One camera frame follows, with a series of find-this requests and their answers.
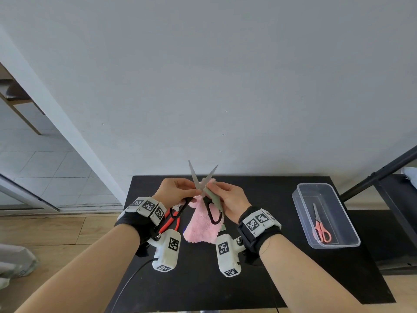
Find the glass door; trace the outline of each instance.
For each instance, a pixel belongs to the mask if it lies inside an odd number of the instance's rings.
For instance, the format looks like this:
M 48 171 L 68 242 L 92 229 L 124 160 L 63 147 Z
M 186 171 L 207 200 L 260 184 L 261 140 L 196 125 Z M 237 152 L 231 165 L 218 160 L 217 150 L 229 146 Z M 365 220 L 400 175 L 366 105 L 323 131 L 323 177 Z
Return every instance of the glass door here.
M 0 215 L 57 212 L 57 208 L 0 174 Z

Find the forearm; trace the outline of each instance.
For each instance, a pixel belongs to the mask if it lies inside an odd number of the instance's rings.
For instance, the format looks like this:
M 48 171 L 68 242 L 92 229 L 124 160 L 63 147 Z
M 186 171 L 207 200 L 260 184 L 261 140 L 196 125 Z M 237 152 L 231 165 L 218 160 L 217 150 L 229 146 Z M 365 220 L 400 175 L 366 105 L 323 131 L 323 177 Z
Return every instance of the forearm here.
M 114 227 L 45 282 L 15 313 L 104 312 L 139 244 L 133 227 Z
M 283 235 L 268 238 L 259 255 L 291 312 L 366 312 L 354 296 Z

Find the person's left arm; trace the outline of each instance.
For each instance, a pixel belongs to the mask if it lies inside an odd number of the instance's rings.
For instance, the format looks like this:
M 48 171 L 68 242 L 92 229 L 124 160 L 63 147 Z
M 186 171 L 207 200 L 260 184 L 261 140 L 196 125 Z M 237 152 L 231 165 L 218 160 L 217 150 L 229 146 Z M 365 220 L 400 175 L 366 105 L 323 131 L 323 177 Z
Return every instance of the person's left arm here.
M 153 198 L 170 208 L 200 194 L 185 178 L 168 178 Z M 114 227 L 34 292 L 15 313 L 102 313 L 141 240 L 130 225 Z

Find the pink cloth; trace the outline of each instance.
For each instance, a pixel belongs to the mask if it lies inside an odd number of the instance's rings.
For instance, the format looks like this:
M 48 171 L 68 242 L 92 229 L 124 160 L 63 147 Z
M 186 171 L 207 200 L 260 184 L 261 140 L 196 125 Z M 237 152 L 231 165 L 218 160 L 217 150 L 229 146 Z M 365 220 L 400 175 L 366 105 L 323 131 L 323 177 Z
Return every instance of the pink cloth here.
M 195 208 L 195 211 L 190 223 L 184 231 L 184 238 L 190 243 L 209 242 L 215 244 L 217 234 L 224 222 L 224 216 L 222 216 L 220 223 L 216 225 L 212 224 L 208 217 L 206 205 L 204 204 L 202 196 L 195 196 L 195 198 L 197 199 L 197 202 L 189 204 L 189 206 Z M 213 203 L 209 205 L 209 208 L 213 219 L 218 220 L 220 215 L 218 208 Z

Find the person's right hand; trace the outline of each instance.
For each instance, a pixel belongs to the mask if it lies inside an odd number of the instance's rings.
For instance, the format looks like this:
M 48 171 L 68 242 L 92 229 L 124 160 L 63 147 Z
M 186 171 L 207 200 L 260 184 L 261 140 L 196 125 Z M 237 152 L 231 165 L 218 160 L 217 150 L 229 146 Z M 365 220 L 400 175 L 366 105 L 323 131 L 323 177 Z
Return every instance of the person's right hand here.
M 239 223 L 240 216 L 251 206 L 243 189 L 238 186 L 225 182 L 209 182 L 207 188 L 221 197 L 224 213 L 236 224 Z

